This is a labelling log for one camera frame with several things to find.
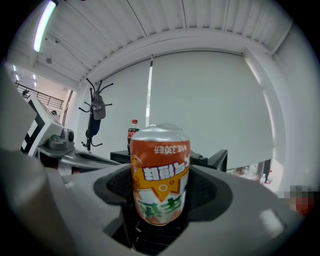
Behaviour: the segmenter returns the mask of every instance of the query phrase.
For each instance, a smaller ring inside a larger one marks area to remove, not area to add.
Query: ceiling panel
[[[11,46],[30,58],[32,67],[33,41],[44,6],[23,24]],[[78,83],[122,48],[154,34],[184,29],[225,31],[273,53],[292,22],[270,0],[61,0],[35,62]]]

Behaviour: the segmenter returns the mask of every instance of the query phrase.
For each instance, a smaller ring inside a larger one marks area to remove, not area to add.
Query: black coat rack
[[[81,144],[84,146],[84,147],[86,147],[86,151],[88,152],[88,153],[91,153],[91,146],[93,146],[93,147],[98,147],[98,146],[101,146],[102,145],[102,143],[100,143],[100,144],[98,144],[98,145],[93,145],[93,143],[92,143],[92,136],[91,136],[91,134],[92,134],[92,122],[93,122],[93,119],[94,119],[94,110],[93,110],[93,107],[92,107],[92,103],[93,103],[93,93],[92,93],[92,90],[95,92],[96,91],[96,93],[98,94],[98,95],[100,95],[100,93],[105,89],[105,88],[107,88],[107,87],[109,87],[109,86],[112,86],[114,83],[110,83],[110,84],[108,84],[108,85],[106,85],[105,87],[103,87],[102,89],[100,89],[100,87],[101,87],[101,84],[102,84],[102,80],[100,80],[100,82],[99,82],[99,84],[98,84],[98,89],[96,90],[95,89],[95,87],[94,87],[94,85],[91,83],[91,81],[87,78],[86,79],[88,82],[89,82],[89,84],[92,86],[92,88],[90,88],[90,96],[91,96],[91,104],[89,104],[89,103],[87,103],[87,102],[84,102],[85,104],[87,104],[89,107],[90,107],[90,109],[88,110],[88,111],[85,111],[84,109],[82,109],[81,107],[79,107],[79,110],[81,110],[81,111],[83,111],[83,112],[85,112],[85,113],[89,113],[90,112],[90,114],[89,114],[89,122],[88,122],[88,130],[87,130],[87,134],[86,134],[86,144],[83,142],[83,141],[81,141]]]

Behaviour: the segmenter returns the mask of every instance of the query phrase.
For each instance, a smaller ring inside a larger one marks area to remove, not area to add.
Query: can lid
[[[150,142],[185,142],[188,136],[177,125],[170,123],[152,124],[132,136],[132,140]]]

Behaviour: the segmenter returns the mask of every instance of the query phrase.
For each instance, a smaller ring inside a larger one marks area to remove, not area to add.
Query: can label
[[[131,140],[135,208],[146,222],[166,225],[182,212],[190,165],[190,141]]]

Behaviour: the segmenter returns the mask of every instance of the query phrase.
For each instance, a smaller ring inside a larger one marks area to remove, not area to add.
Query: hat
[[[102,97],[97,94],[95,91],[92,95],[92,109],[93,109],[93,118],[95,120],[101,120],[106,117],[106,106]]]

